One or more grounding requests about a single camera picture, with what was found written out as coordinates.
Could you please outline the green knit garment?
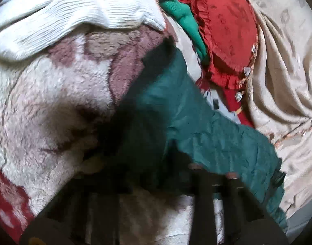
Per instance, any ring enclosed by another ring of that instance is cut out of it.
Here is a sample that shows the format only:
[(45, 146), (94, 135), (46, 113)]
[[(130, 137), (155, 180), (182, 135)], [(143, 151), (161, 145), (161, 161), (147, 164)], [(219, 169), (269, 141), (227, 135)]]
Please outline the green knit garment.
[(188, 34), (197, 55), (201, 61), (207, 59), (207, 47), (205, 46), (200, 33), (198, 24), (187, 4), (179, 0), (158, 0), (161, 8), (170, 15)]

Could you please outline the floral plush bed blanket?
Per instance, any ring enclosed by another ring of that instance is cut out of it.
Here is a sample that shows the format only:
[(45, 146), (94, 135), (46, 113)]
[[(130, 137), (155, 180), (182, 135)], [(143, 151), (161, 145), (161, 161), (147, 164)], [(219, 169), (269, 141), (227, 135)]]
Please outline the floral plush bed blanket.
[(167, 25), (164, 32), (82, 25), (27, 60), (0, 60), (0, 244), (18, 244), (70, 179), (101, 168), (111, 153), (97, 144), (147, 51), (173, 38), (188, 74), (199, 78), (189, 37), (171, 18)]

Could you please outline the white ribbed knit sweater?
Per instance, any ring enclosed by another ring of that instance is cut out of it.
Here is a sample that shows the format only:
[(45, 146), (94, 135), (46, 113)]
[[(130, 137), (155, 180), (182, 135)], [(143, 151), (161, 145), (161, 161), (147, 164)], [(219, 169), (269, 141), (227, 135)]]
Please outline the white ribbed knit sweater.
[(2, 0), (0, 59), (24, 60), (83, 23), (106, 29), (166, 27), (156, 0)]

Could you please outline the red ruffled cushion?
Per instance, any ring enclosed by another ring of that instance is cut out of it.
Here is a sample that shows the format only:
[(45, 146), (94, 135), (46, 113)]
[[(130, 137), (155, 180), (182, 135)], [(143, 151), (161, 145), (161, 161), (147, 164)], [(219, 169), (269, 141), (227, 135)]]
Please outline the red ruffled cushion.
[(229, 112), (253, 126), (242, 98), (258, 46), (257, 20), (248, 0), (179, 0), (195, 17), (210, 58), (202, 82), (221, 88)]

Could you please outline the light blue fleece garment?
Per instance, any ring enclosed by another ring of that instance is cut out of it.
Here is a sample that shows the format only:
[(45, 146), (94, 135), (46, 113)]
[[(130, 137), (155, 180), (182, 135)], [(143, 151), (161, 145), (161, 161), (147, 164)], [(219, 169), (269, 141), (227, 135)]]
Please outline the light blue fleece garment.
[(235, 112), (229, 112), (229, 110), (226, 108), (226, 105), (224, 102), (222, 102), (222, 99), (215, 89), (208, 89), (204, 92), (203, 98), (208, 103), (208, 105), (211, 107), (212, 110), (218, 111), (226, 118), (230, 119), (231, 121), (235, 122), (236, 124), (240, 125), (240, 119), (238, 118), (237, 114)]

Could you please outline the beige satin curtain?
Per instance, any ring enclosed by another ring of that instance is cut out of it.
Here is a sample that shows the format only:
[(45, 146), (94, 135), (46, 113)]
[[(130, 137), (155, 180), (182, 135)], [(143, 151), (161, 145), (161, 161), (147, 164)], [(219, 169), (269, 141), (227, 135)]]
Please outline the beige satin curtain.
[(312, 200), (312, 9), (306, 0), (249, 0), (259, 45), (247, 101), (286, 173), (287, 217)]

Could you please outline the teal quilted puffer jacket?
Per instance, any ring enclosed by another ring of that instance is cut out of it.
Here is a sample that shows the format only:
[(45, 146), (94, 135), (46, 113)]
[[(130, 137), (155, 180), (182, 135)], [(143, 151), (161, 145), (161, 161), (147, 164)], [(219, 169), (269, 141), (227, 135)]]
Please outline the teal quilted puffer jacket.
[(268, 138), (211, 109), (171, 39), (149, 51), (116, 111), (122, 178), (146, 190), (183, 191), (190, 163), (235, 172), (282, 228), (285, 174)]

